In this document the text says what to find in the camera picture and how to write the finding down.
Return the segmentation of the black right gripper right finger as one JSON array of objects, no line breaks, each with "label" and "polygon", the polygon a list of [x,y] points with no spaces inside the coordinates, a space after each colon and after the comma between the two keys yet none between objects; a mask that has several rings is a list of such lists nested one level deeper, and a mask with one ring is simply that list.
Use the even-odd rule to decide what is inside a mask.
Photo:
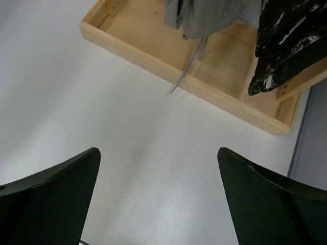
[{"label": "black right gripper right finger", "polygon": [[228,148],[220,148],[217,159],[239,244],[326,244],[325,190]]}]

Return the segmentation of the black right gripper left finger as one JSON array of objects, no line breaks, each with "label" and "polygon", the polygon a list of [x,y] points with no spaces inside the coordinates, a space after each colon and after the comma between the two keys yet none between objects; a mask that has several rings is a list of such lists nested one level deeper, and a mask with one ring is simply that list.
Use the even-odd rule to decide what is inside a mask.
[{"label": "black right gripper left finger", "polygon": [[90,148],[1,185],[1,244],[79,244],[100,162]]}]

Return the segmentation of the black white patterned trousers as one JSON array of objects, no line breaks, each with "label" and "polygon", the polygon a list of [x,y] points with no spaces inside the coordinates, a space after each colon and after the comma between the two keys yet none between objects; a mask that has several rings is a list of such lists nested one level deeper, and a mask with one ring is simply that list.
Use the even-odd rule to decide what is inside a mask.
[{"label": "black white patterned trousers", "polygon": [[272,91],[326,57],[326,1],[262,1],[248,94]]}]

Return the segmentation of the grey trousers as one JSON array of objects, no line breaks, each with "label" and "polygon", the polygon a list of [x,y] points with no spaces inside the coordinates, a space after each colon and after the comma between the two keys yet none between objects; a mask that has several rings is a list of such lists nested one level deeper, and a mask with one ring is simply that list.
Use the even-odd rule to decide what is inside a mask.
[{"label": "grey trousers", "polygon": [[184,40],[199,39],[186,67],[170,93],[173,93],[179,86],[195,58],[203,59],[209,36],[227,28],[237,20],[247,3],[248,1],[244,0],[164,1],[164,23],[175,30],[182,29]]}]

